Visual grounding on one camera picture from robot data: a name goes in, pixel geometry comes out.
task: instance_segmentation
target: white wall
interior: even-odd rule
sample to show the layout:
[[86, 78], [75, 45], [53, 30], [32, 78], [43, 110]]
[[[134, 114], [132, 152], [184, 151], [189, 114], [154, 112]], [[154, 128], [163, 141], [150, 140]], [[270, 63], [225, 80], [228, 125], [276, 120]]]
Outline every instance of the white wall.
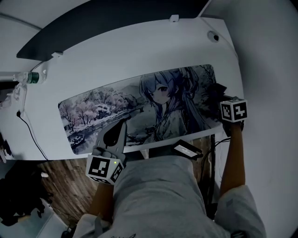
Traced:
[[298, 226], [298, 12], [285, 0], [234, 0], [220, 14], [239, 55], [248, 100], [246, 181], [267, 236], [290, 237]]
[[44, 28], [56, 18], [89, 0], [3, 0], [0, 12]]
[[[0, 13], [44, 28], [50, 22], [88, 0], [3, 0]], [[12, 79], [15, 72], [31, 70], [36, 60], [18, 59], [17, 52], [38, 30], [0, 16], [0, 81]]]

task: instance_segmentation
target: small white clip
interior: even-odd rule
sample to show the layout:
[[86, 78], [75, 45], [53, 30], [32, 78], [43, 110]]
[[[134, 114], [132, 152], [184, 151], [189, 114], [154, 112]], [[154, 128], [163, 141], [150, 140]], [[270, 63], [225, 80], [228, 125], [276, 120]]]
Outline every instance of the small white clip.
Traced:
[[178, 22], [179, 21], [179, 15], [171, 15], [169, 18], [170, 22]]
[[63, 52], [54, 52], [54, 53], [52, 53], [52, 56], [54, 57], [54, 58], [59, 58], [60, 56], [62, 56], [63, 55]]

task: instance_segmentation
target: water bottle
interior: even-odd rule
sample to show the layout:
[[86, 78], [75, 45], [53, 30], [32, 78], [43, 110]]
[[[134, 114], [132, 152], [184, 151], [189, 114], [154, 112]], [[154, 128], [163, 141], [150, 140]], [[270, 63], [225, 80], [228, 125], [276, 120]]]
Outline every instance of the water bottle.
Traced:
[[21, 72], [14, 75], [13, 81], [18, 81], [22, 84], [42, 84], [46, 81], [46, 74], [44, 72]]

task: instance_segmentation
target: white desk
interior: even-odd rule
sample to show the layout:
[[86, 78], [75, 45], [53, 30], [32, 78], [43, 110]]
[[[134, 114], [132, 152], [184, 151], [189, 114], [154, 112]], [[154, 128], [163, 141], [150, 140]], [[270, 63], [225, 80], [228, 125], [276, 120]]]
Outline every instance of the white desk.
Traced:
[[[231, 44], [223, 20], [206, 19]], [[50, 160], [83, 158], [73, 154], [60, 118], [58, 103], [85, 91], [134, 76], [185, 66], [211, 64], [227, 95], [243, 97], [237, 58], [227, 42], [212, 43], [209, 27], [199, 18], [152, 21], [119, 28], [88, 39], [47, 62], [47, 81], [28, 85], [25, 112], [35, 138]], [[0, 110], [0, 132], [16, 159], [44, 159], [18, 108]], [[221, 127], [205, 131], [220, 132]]]

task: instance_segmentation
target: anime girl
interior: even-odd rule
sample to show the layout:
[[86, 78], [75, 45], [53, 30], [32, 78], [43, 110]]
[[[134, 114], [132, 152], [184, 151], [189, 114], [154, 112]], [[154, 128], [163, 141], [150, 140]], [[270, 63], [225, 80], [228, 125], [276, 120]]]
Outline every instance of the anime girl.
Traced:
[[193, 102], [197, 89], [198, 76], [191, 67], [141, 77], [140, 94], [150, 101], [156, 112], [154, 141], [210, 128]]

